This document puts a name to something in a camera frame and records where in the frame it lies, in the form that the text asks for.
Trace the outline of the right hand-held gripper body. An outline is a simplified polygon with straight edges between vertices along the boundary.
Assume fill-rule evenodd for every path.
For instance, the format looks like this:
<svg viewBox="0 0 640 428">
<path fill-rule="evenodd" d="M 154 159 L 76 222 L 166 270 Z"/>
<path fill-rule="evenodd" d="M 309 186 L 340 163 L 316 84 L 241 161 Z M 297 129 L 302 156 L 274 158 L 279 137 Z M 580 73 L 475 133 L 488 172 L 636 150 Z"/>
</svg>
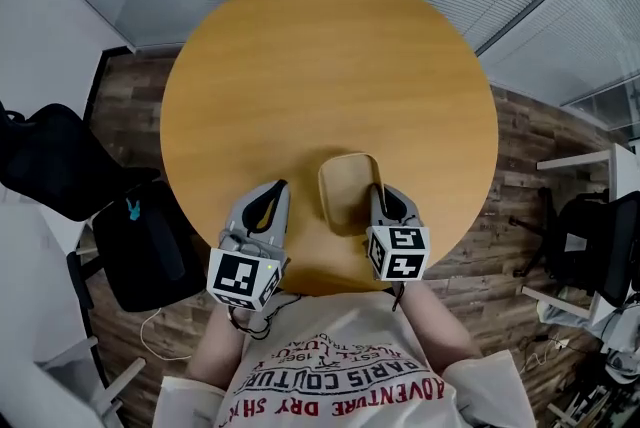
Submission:
<svg viewBox="0 0 640 428">
<path fill-rule="evenodd" d="M 377 280 L 419 281 L 430 256 L 429 229 L 415 217 L 400 225 L 374 225 L 366 230 L 367 257 Z"/>
</svg>

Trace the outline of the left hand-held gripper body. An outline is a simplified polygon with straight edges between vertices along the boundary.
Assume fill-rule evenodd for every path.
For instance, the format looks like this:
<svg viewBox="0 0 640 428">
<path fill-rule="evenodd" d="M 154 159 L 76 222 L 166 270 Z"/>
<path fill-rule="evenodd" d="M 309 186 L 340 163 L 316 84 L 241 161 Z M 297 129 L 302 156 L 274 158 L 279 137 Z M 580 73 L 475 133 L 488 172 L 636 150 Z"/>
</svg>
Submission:
<svg viewBox="0 0 640 428">
<path fill-rule="evenodd" d="M 210 252 L 206 290 L 221 304 L 260 312 L 278 288 L 287 263 L 283 238 L 225 229 Z"/>
</svg>

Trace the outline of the beige plastic tray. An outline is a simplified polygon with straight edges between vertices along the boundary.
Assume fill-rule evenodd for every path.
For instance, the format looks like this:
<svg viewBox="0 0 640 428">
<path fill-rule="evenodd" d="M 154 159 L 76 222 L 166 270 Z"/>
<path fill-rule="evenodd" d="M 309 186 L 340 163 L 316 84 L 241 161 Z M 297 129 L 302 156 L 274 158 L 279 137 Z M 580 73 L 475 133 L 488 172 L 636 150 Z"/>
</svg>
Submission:
<svg viewBox="0 0 640 428">
<path fill-rule="evenodd" d="M 338 236 L 364 234 L 370 225 L 370 189 L 383 184 L 377 160 L 364 152 L 325 161 L 318 171 L 324 219 Z"/>
</svg>

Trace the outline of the person's left forearm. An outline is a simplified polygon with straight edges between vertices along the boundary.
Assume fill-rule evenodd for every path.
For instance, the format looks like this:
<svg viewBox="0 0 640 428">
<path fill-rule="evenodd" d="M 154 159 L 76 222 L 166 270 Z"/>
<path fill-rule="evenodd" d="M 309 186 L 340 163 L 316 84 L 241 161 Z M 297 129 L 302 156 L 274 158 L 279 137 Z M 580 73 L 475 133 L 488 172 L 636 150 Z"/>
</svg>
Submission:
<svg viewBox="0 0 640 428">
<path fill-rule="evenodd" d="M 187 364 L 185 376 L 227 390 L 241 362 L 244 339 L 244 333 L 229 320 L 227 307 L 217 304 Z"/>
</svg>

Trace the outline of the person's right forearm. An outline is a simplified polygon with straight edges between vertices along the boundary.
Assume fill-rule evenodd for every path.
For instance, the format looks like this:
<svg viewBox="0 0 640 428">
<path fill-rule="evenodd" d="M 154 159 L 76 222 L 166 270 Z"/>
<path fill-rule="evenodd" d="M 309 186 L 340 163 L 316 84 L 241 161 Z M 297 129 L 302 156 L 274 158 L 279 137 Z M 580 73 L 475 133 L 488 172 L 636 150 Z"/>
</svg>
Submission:
<svg viewBox="0 0 640 428">
<path fill-rule="evenodd" d="M 457 362 L 482 357 L 464 325 L 424 281 L 408 282 L 399 305 L 436 373 L 442 374 Z"/>
</svg>

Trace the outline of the person's white printed shirt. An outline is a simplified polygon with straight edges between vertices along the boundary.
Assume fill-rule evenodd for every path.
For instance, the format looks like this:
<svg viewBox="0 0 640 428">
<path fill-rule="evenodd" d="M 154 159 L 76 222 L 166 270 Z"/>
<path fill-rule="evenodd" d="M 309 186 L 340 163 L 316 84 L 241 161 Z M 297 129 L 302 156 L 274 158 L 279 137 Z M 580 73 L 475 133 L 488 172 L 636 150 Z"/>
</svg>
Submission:
<svg viewBox="0 0 640 428">
<path fill-rule="evenodd" d="M 536 428 L 508 351 L 436 373 L 386 292 L 275 295 L 227 390 L 163 379 L 152 428 Z"/>
</svg>

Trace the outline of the round wooden table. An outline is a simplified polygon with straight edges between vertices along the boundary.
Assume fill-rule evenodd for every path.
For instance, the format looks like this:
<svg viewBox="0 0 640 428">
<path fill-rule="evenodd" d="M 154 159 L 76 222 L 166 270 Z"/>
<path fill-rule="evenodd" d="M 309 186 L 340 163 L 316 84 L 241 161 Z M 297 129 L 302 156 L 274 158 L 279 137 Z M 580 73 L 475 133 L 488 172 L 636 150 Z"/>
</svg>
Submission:
<svg viewBox="0 0 640 428">
<path fill-rule="evenodd" d="M 436 263 L 481 211 L 498 154 L 481 64 L 423 0 L 227 1 L 174 63 L 160 137 L 170 187 L 211 246 L 242 195 L 288 182 L 282 287 L 313 296 L 378 288 L 364 237 L 325 223 L 325 161 L 372 155 L 417 204 Z"/>
</svg>

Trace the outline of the black mesh office chair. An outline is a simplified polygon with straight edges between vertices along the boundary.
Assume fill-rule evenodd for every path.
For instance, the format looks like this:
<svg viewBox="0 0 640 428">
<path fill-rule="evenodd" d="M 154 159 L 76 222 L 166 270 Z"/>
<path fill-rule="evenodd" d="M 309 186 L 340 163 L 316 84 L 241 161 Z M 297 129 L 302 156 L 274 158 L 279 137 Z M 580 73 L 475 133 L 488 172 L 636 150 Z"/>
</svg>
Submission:
<svg viewBox="0 0 640 428">
<path fill-rule="evenodd" d="M 26 118 L 0 103 L 0 184 L 90 223 L 96 257 L 67 256 L 83 307 L 94 306 L 86 281 L 98 271 L 126 312 L 157 310 L 204 290 L 195 232 L 159 171 L 121 166 L 70 108 L 50 104 Z"/>
<path fill-rule="evenodd" d="M 561 210 L 547 187 L 538 190 L 545 209 L 541 226 L 514 217 L 509 224 L 541 237 L 541 244 L 515 277 L 525 277 L 542 263 L 563 286 L 597 293 L 614 307 L 628 290 L 640 290 L 640 191 L 609 201 L 609 191 L 582 193 Z"/>
</svg>

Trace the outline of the white desk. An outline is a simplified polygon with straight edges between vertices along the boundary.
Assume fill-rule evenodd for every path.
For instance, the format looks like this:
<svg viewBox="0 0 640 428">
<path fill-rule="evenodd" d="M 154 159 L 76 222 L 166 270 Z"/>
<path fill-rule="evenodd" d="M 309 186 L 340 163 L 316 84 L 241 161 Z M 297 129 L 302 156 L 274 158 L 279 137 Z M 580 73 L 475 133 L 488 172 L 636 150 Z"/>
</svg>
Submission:
<svg viewBox="0 0 640 428">
<path fill-rule="evenodd" d="M 544 171 L 591 165 L 599 162 L 606 162 L 608 165 L 608 186 L 611 200 L 617 200 L 633 191 L 640 191 L 640 162 L 638 161 L 638 156 L 618 144 L 613 144 L 607 150 L 539 161 L 536 164 L 536 168 L 538 171 Z M 615 306 L 611 305 L 598 293 L 594 294 L 589 308 L 580 307 L 568 300 L 542 293 L 527 286 L 521 287 L 521 293 L 538 302 L 546 303 L 587 320 L 591 326 L 616 310 Z"/>
<path fill-rule="evenodd" d="M 129 428 L 66 256 L 34 204 L 0 204 L 0 424 Z"/>
</svg>

